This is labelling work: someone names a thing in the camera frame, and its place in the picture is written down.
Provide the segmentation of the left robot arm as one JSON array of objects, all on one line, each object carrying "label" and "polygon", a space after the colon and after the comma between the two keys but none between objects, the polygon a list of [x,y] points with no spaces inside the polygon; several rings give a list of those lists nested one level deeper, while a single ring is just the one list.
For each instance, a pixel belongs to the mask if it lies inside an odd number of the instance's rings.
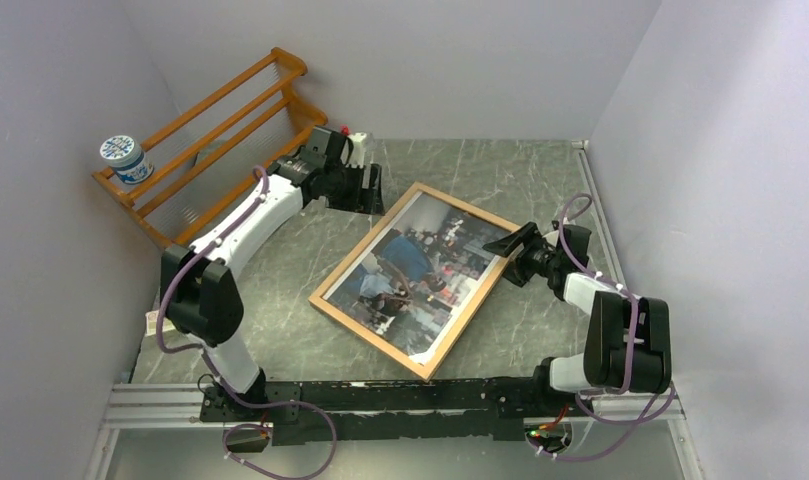
[{"label": "left robot arm", "polygon": [[250,193],[225,219],[190,245],[162,253],[157,346],[166,354],[198,351],[242,420],[264,411],[267,380],[240,332],[244,305],[236,280],[271,235],[315,200],[384,214],[382,168],[369,159],[373,143],[367,132],[313,127],[295,152],[253,168]]}]

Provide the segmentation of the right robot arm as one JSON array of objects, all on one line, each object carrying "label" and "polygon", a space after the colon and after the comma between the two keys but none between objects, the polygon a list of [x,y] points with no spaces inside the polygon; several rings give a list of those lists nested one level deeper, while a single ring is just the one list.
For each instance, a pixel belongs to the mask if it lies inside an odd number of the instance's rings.
[{"label": "right robot arm", "polygon": [[582,351],[549,357],[536,370],[529,392],[533,408],[552,415],[569,393],[595,390],[662,394],[672,376],[669,308],[587,270],[589,229],[555,223],[543,234],[534,222],[489,242],[484,250],[508,259],[502,276],[522,287],[542,277],[555,297],[589,317]]}]

